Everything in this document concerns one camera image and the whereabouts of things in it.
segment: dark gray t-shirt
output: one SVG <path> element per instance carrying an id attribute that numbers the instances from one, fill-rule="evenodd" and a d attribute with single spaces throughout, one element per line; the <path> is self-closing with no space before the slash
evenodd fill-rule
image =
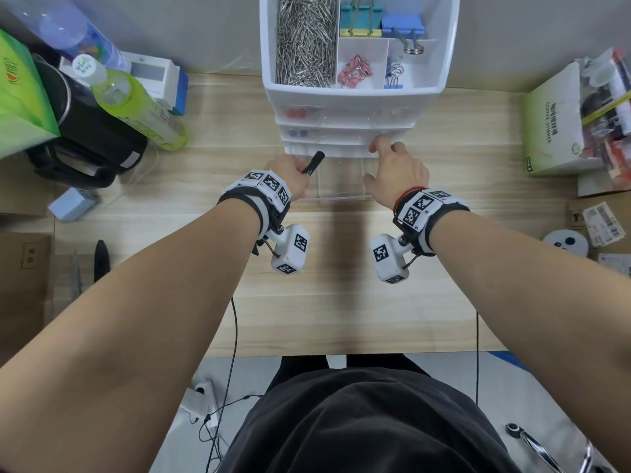
<path id="1" fill-rule="evenodd" d="M 304 373 L 249 412 L 220 473 L 519 473 L 485 414 L 405 370 Z"/>

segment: clear plastic bottle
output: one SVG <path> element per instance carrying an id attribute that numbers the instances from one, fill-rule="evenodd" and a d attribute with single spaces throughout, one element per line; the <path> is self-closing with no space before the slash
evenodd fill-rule
<path id="1" fill-rule="evenodd" d="M 90 55 L 73 61 L 75 75 L 90 85 L 99 105 L 112 116 L 166 150 L 182 149 L 189 140 L 186 127 L 146 92 L 140 82 L 123 71 L 107 69 Z"/>
<path id="2" fill-rule="evenodd" d="M 112 69 L 129 72 L 121 52 L 68 0 L 2 0 L 29 30 L 72 61 L 89 54 Z"/>

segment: wooden table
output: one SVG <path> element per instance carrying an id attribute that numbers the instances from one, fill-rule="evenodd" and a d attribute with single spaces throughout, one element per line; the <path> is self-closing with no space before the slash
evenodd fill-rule
<path id="1" fill-rule="evenodd" d="M 563 227 L 575 183 L 522 173 L 520 99 L 447 89 L 405 141 L 430 169 L 432 186 L 467 199 L 478 214 L 541 238 Z M 89 254 L 98 239 L 106 241 L 113 264 L 121 263 L 206 212 L 225 186 L 283 151 L 260 78 L 191 76 L 186 122 L 191 141 L 185 150 L 158 158 L 151 151 L 136 168 L 136 174 L 152 168 L 140 181 L 105 190 L 104 204 L 80 222 L 56 222 L 56 310 L 69 299 L 71 253 L 79 254 L 88 284 Z M 309 195 L 361 189 L 361 162 L 329 161 Z M 374 173 L 375 160 L 363 168 Z M 417 260 L 401 284 L 378 280 L 368 240 L 396 235 L 391 221 L 391 212 L 373 201 L 295 203 L 285 223 L 300 223 L 311 234 L 305 268 L 283 277 L 272 271 L 269 252 L 252 256 L 235 294 L 238 354 L 474 350 L 475 310 L 436 258 Z M 208 355 L 230 355 L 233 343 L 230 310 Z M 502 349 L 482 322 L 480 346 Z"/>

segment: leg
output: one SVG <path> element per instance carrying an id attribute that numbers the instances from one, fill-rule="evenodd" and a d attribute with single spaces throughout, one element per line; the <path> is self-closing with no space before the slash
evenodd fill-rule
<path id="1" fill-rule="evenodd" d="M 422 373 L 430 376 L 420 366 L 407 358 L 404 354 L 364 354 L 347 355 L 346 366 L 348 367 L 383 367 L 393 370 L 409 370 L 410 372 Z"/>
<path id="2" fill-rule="evenodd" d="M 270 391 L 275 386 L 284 381 L 288 381 L 301 373 L 314 372 L 328 367 L 329 364 L 326 361 L 325 355 L 299 355 L 293 357 L 283 357 L 282 360 L 280 360 L 278 372 L 274 375 L 267 391 Z"/>

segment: yellow-green beverage bottle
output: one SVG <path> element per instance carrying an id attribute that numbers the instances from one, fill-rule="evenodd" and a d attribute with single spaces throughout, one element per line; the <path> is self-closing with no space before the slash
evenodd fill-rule
<path id="1" fill-rule="evenodd" d="M 90 55 L 78 55 L 73 70 L 77 78 L 90 85 L 99 105 L 112 116 L 162 149 L 186 146 L 189 133 L 181 119 L 155 102 L 136 78 L 124 71 L 105 68 Z"/>

